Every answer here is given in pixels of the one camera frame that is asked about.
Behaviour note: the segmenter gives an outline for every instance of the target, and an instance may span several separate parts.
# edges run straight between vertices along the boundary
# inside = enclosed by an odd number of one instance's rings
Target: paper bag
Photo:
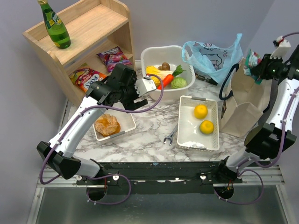
[[[239,62],[237,72],[232,72],[222,105],[220,121],[221,132],[237,137],[243,137],[260,119],[263,111],[268,107],[271,95],[272,80],[263,80],[260,84],[256,84],[252,77],[244,74],[244,62],[243,58]]]

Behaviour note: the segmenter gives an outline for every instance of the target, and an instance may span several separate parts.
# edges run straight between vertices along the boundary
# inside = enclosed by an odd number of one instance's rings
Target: green bottle
[[[54,42],[60,48],[68,48],[71,44],[70,35],[61,19],[56,15],[49,6],[48,0],[37,0],[43,11],[43,19],[45,21],[47,32]]]

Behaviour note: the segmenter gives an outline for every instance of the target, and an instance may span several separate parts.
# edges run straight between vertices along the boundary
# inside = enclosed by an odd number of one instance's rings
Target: white marble surface
[[[221,111],[222,102],[218,98],[219,87],[196,80],[188,95],[218,100]],[[148,96],[149,107],[154,101]],[[124,137],[112,139],[103,145],[96,138],[91,127],[79,143],[75,156],[102,162],[151,162],[151,161],[219,161],[243,148],[244,139],[220,133],[220,149],[203,152],[176,147],[177,134],[173,144],[163,144],[178,122],[179,100],[160,102],[153,110],[133,114],[137,128]],[[72,108],[69,118],[75,112]]]

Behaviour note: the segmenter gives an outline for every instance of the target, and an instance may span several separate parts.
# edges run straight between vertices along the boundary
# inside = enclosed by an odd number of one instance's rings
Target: wooden shelf
[[[106,75],[110,75],[110,73],[108,73],[106,66],[104,65],[104,63],[101,61],[101,59],[97,56],[98,53],[101,53],[103,51],[107,51],[110,49],[113,49],[117,47],[117,44],[113,43],[110,40],[106,40],[103,43],[100,44],[99,47],[95,48],[94,50],[92,50],[92,52],[90,52],[88,55],[88,57],[84,57],[82,59],[78,59],[74,64],[70,65],[69,67],[67,67],[66,73],[67,74],[71,74],[74,70],[76,70],[77,68],[79,68],[83,63],[87,63],[89,65],[90,68],[99,71],[101,73],[104,73]],[[130,59],[133,57],[133,54],[130,53],[129,51],[121,48],[122,52],[125,54],[125,56]]]
[[[54,45],[44,22],[23,35],[74,105],[80,105],[85,93],[73,85],[69,74],[83,63],[108,74],[98,53],[119,46],[135,68],[130,12],[125,4],[118,0],[80,0],[57,14],[71,37],[67,49]]]
[[[71,37],[71,45],[67,49],[57,48],[49,35],[39,42],[65,66],[127,22],[128,18],[98,5],[65,25]]]

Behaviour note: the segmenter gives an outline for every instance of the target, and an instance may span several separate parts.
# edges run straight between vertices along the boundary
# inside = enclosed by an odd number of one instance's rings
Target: blue plastic bag
[[[237,39],[229,48],[219,48],[211,43],[188,41],[183,45],[183,61],[192,65],[195,70],[210,76],[217,83],[222,83],[231,67],[238,63],[242,57],[240,40],[242,34],[237,34]],[[186,46],[189,46],[192,55],[185,58]]]

